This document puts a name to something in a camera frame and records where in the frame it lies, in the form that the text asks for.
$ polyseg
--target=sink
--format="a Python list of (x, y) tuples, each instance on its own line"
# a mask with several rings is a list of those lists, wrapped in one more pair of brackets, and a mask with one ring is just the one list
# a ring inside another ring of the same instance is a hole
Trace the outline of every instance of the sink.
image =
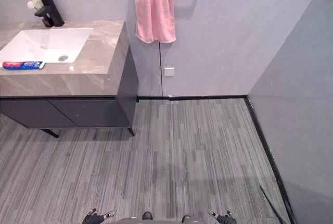
[(4, 61), (73, 63), (92, 28), (21, 30), (1, 51)]

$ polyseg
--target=floor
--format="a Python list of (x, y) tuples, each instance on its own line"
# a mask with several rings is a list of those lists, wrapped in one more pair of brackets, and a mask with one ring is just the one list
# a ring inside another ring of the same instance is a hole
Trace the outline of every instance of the floor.
[(141, 100), (126, 129), (54, 130), (55, 139), (0, 115), (1, 223), (82, 223), (96, 207), (111, 223), (140, 217), (276, 223), (262, 185), (287, 220), (243, 99)]

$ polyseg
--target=cabinet leg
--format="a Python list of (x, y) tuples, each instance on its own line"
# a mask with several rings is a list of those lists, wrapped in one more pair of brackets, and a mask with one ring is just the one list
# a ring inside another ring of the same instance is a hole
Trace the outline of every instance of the cabinet leg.
[(135, 136), (135, 133), (132, 128), (127, 128), (127, 129), (129, 130), (129, 132), (131, 133), (132, 136)]
[(55, 138), (59, 138), (59, 135), (57, 135), (55, 132), (49, 130), (49, 129), (41, 129), (42, 131), (44, 131), (45, 133), (52, 135)]

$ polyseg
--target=pink towel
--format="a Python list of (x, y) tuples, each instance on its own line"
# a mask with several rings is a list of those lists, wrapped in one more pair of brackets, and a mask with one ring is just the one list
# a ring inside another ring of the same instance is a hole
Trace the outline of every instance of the pink towel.
[(135, 0), (136, 36), (145, 43), (176, 40), (173, 0)]

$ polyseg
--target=faucet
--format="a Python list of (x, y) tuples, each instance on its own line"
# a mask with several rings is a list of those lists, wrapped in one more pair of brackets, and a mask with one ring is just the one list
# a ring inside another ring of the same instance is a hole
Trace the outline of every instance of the faucet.
[(42, 0), (42, 3), (44, 6), (35, 12), (35, 16), (44, 17), (42, 22), (46, 27), (63, 26), (65, 22), (62, 20), (53, 0)]

